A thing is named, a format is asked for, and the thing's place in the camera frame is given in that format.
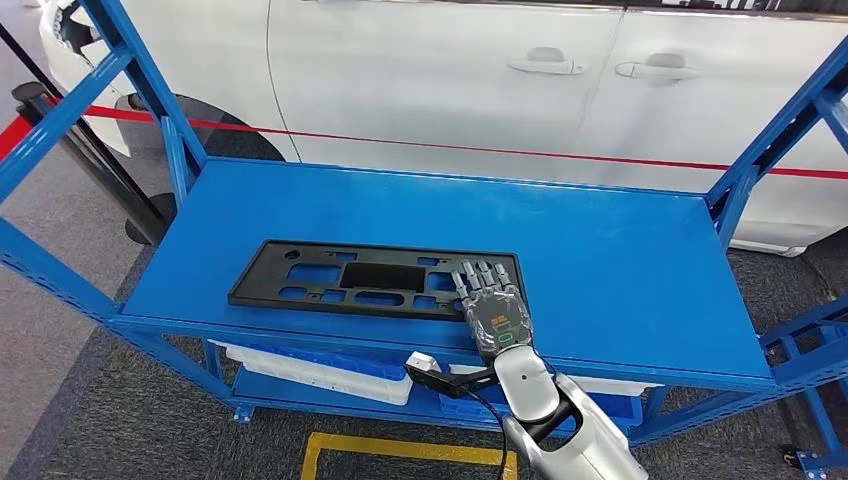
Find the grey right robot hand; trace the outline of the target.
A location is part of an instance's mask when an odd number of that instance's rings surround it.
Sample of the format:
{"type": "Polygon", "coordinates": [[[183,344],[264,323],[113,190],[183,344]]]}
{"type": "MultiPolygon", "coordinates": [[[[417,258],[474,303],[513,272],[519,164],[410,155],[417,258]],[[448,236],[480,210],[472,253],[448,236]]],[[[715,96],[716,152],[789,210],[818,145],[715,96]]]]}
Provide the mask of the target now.
{"type": "Polygon", "coordinates": [[[462,312],[487,366],[502,352],[532,344],[532,323],[518,286],[502,263],[464,259],[451,272],[462,312]]]}

